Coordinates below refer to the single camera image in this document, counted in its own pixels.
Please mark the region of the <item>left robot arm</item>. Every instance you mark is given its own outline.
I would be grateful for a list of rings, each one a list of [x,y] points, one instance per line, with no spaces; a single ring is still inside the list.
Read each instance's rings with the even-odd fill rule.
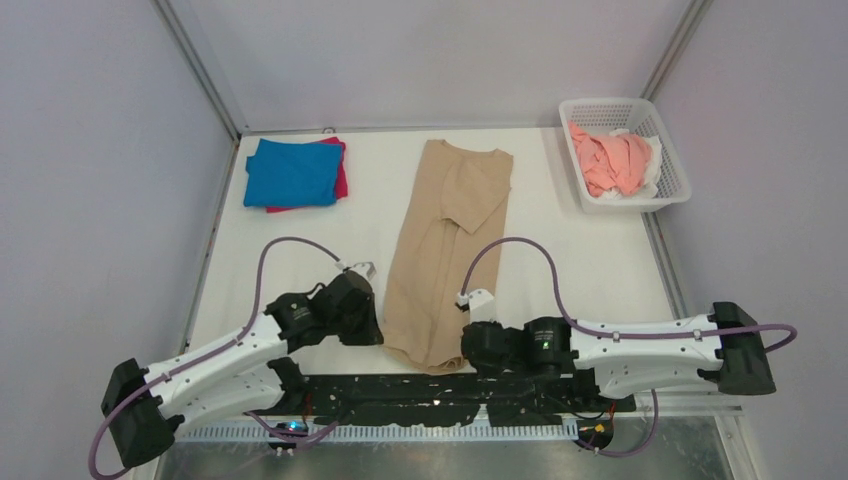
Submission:
[[[196,350],[112,371],[101,402],[105,427],[125,469],[166,452],[201,426],[276,407],[298,412],[305,380],[291,355],[335,336],[346,346],[379,345],[371,262],[357,263],[314,293],[288,293],[248,326]]]

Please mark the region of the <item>beige t shirt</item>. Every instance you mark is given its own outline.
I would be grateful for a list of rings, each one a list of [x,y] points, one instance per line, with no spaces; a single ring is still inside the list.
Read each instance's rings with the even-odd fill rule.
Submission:
[[[504,234],[514,159],[445,140],[426,142],[398,236],[384,297],[385,350],[431,375],[463,368],[468,317],[455,305],[467,275],[494,292],[500,250],[477,254]]]

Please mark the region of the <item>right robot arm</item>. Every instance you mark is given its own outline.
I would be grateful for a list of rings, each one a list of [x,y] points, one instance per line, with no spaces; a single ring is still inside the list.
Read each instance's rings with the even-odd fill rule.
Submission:
[[[716,302],[709,314],[618,327],[540,317],[517,329],[490,320],[464,328],[461,352],[488,377],[572,378],[572,400],[591,411],[608,399],[704,382],[727,395],[773,394],[758,328],[733,302]]]

